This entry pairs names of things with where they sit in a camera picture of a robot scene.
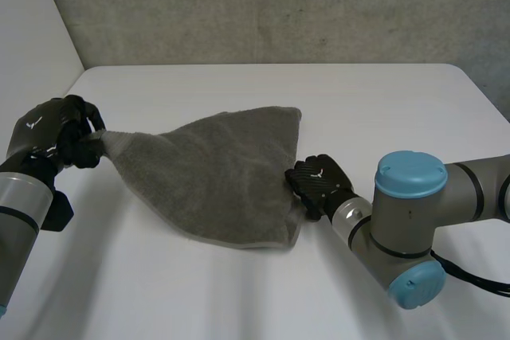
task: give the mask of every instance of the light blue joint cap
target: light blue joint cap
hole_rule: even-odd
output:
[[[427,304],[445,285],[446,273],[437,260],[427,260],[400,274],[388,288],[388,295],[406,310]]]
[[[445,187],[448,172],[441,160],[427,153],[395,151],[382,157],[375,187],[390,197],[428,197]]]

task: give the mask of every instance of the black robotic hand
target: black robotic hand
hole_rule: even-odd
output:
[[[66,166],[96,167],[104,153],[99,139],[89,139],[90,123],[96,131],[104,129],[97,107],[79,96],[51,99],[16,122],[0,173],[29,175],[52,191],[43,230],[61,231],[74,215],[67,197],[55,190],[57,174]]]
[[[296,162],[285,179],[307,208],[307,218],[318,221],[324,214],[332,218],[346,200],[356,197],[349,177],[328,155],[320,154]]]
[[[46,158],[57,173],[71,165],[95,167],[103,153],[101,145],[84,140],[92,133],[89,121],[96,131],[104,129],[97,107],[79,96],[37,105],[16,123],[7,158]]]

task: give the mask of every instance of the white wall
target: white wall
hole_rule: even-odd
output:
[[[0,161],[18,118],[82,72],[53,0],[0,0]]]

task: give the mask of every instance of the black ring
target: black ring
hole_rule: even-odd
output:
[[[349,249],[352,251],[352,240],[354,239],[354,235],[356,235],[356,233],[358,232],[358,230],[361,228],[361,226],[363,226],[364,224],[366,224],[370,219],[372,219],[372,216],[369,215],[367,217],[364,217],[361,221],[359,221],[358,223],[356,223],[356,226],[354,226],[351,230],[351,233],[349,234],[349,239],[347,239],[347,246],[349,247]]]
[[[497,197],[497,207],[498,207],[498,210],[500,210],[501,216],[507,222],[509,222],[510,219],[508,219],[507,210],[504,207],[504,196],[507,193],[508,185],[510,185],[510,175],[508,175],[506,177],[506,179],[503,182],[503,185],[501,185],[500,193],[498,194],[498,197]]]
[[[372,236],[372,234],[370,234],[370,239],[372,239],[372,242],[374,242],[375,247],[377,247],[379,250],[381,250],[382,252],[385,252],[388,255],[395,256],[397,258],[404,258],[404,259],[417,259],[417,258],[421,258],[421,257],[423,257],[425,255],[428,255],[430,250],[432,249],[432,247],[429,247],[425,251],[414,252],[414,253],[411,253],[411,254],[409,254],[407,252],[396,252],[396,251],[390,250],[387,247],[384,247],[382,244],[380,244],[378,241],[375,240],[375,238]]]
[[[21,219],[35,231],[35,235],[39,233],[39,226],[37,226],[35,220],[32,217],[26,215],[25,213],[22,213],[15,209],[11,209],[10,207],[0,206],[0,214],[10,215],[17,219]]]
[[[469,169],[464,163],[455,162],[454,165],[459,166],[463,171],[468,175],[469,179],[473,183],[473,186],[475,186],[475,192],[477,193],[477,209],[475,210],[475,214],[473,215],[473,218],[471,218],[471,222],[476,221],[478,218],[480,218],[480,215],[484,211],[485,207],[485,197],[484,197],[484,191],[481,188],[480,181],[478,181],[478,177],[474,172]]]

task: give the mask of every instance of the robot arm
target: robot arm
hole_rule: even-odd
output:
[[[492,218],[510,222],[510,156],[444,165],[425,153],[388,154],[379,162],[372,204],[354,194],[339,172],[347,177],[320,155],[298,162],[286,178],[312,207],[308,216],[328,215],[335,233],[400,307],[432,300],[443,288],[445,271],[488,291],[493,284],[508,289],[468,277],[431,248],[437,227]]]
[[[14,292],[39,230],[61,231],[73,217],[67,197],[55,190],[64,167],[95,167],[104,129],[97,108],[78,96],[53,99],[21,117],[0,165],[0,317]]]

